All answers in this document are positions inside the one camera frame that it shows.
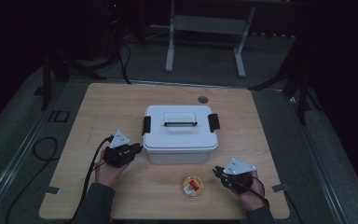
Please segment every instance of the sleeve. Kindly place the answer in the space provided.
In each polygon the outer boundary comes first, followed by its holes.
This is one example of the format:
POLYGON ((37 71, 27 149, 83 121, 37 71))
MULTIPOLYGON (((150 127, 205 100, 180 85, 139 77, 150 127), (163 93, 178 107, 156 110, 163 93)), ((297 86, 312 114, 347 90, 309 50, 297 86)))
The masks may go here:
POLYGON ((269 211, 267 206, 255 209, 253 211, 246 211, 249 224, 273 224, 275 223, 274 217, 269 211))
POLYGON ((110 212, 114 197, 115 191, 111 188, 102 184, 92 183, 86 198, 77 211, 73 223, 109 224, 111 221, 110 212))

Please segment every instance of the black cord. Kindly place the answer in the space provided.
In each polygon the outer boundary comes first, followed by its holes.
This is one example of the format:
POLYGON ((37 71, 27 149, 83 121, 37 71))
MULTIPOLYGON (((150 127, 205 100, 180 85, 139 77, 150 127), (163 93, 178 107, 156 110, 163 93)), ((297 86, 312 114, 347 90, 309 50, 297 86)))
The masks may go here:
POLYGON ((94 170, 98 169, 100 166, 104 165, 105 163, 106 163, 106 162, 104 161, 103 163, 101 163, 101 164, 97 165, 94 169, 92 169, 92 171, 94 171, 94 170))
POLYGON ((287 199, 289 200, 290 204, 291 204, 291 205, 293 206, 293 208, 295 209, 295 212, 296 212, 296 214, 297 214, 297 217, 298 217, 300 223, 302 224, 302 223, 303 223, 302 218, 301 218, 300 214, 298 213, 298 210, 297 210, 295 204, 293 203, 292 198, 289 196, 289 194, 287 193, 286 190, 285 190, 283 193, 284 193, 284 195, 286 195, 286 197, 287 197, 287 199))
POLYGON ((32 182, 43 172, 43 170, 50 164, 51 161, 56 161, 58 160, 60 157, 58 158, 53 158, 55 156, 55 154, 57 153, 57 150, 58 150, 58 142, 55 138, 53 137, 44 137, 44 138, 41 138, 39 139, 38 141, 36 141, 33 145, 33 153, 34 155, 41 161, 45 161, 45 165, 43 165, 43 167, 36 173, 36 175, 34 175, 32 177, 32 179, 24 186, 24 188, 22 188, 22 190, 20 191, 19 194, 17 194, 16 198, 13 200, 13 202, 11 203, 10 207, 9 207, 9 210, 7 211, 7 216, 6 216, 6 224, 9 223, 10 221, 10 214, 11 214, 11 211, 13 210, 13 207, 14 205, 16 204, 17 200, 21 197, 21 195, 23 194, 23 192, 32 184, 32 182), (54 147, 54 151, 53 153, 50 155, 49 158, 45 159, 45 158, 42 158, 41 156, 39 156, 37 154, 37 151, 36 151, 36 147, 37 145, 44 141, 44 140, 52 140, 55 144, 55 147, 54 147))
POLYGON ((121 58, 120 53, 118 54, 118 60, 120 61, 120 65, 121 65, 121 70, 118 68, 118 70, 121 72, 121 74, 123 75, 124 80, 126 80, 127 84, 131 84, 128 76, 127 76, 127 66, 129 64, 130 61, 130 57, 131 57, 131 49, 129 46, 127 46, 126 44, 123 43, 123 46, 127 48, 127 50, 129 51, 129 56, 127 58, 127 61, 125 63, 123 63, 123 60, 121 58))
MULTIPOLYGON (((265 195, 266 194, 266 189, 264 188, 263 182, 261 182, 258 178, 254 177, 254 176, 252 176, 252 178, 257 180, 261 184, 261 187, 263 187, 263 195, 265 195)), ((251 191, 254 195, 259 197, 264 202, 264 204, 269 208, 269 200, 267 200, 265 197, 261 196, 259 193, 255 192, 252 189, 249 189, 249 191, 251 191)))
POLYGON ((86 174, 86 179, 84 180, 84 185, 83 185, 83 192, 81 194, 81 198, 80 198, 80 202, 77 206, 77 209, 74 213, 74 216, 72 217, 72 220, 69 220, 67 223, 72 223, 72 221, 75 219, 76 217, 76 214, 78 212, 78 209, 81 205, 81 203, 84 201, 84 199, 86 198, 86 195, 87 195, 87 188, 89 187, 89 182, 90 182, 90 177, 91 177, 91 173, 92 171, 94 171, 94 166, 95 166, 95 160, 97 159, 97 156, 98 156, 98 153, 100 152, 101 150, 101 147, 103 146, 103 144, 105 142, 112 142, 113 140, 113 135, 110 135, 109 137, 105 138, 101 144, 98 146, 97 150, 95 151, 95 154, 94 154, 94 157, 92 158, 92 161, 91 161, 91 164, 89 165, 89 170, 87 171, 87 174, 86 174))

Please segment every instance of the container handle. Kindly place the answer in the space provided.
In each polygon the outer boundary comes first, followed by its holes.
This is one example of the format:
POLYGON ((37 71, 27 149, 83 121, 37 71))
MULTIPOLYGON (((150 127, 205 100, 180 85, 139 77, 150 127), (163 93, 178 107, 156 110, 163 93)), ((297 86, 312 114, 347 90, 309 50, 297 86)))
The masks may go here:
POLYGON ((197 126, 197 122, 164 122, 164 126, 184 127, 184 126, 197 126))

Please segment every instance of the wooden table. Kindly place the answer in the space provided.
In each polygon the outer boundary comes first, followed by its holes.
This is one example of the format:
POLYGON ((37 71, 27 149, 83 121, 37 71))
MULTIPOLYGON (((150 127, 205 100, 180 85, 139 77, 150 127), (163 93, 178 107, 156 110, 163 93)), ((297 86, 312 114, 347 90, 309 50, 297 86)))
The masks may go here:
POLYGON ((151 164, 143 150, 120 179, 111 216, 126 219, 246 218, 237 197, 224 188, 212 172, 215 165, 225 167, 235 157, 257 167, 272 215, 287 218, 289 209, 283 193, 275 193, 271 188, 280 184, 280 179, 249 91, 120 84, 89 86, 50 183, 51 187, 59 188, 60 193, 46 194, 39 215, 42 218, 73 216, 92 156, 105 137, 121 130, 132 144, 143 143, 142 124, 149 105, 199 105, 200 96, 209 99, 207 105, 219 116, 221 129, 217 131, 217 150, 206 163, 177 165, 151 164), (182 192, 183 180, 191 175, 204 182, 204 192, 197 199, 189 199, 182 192))

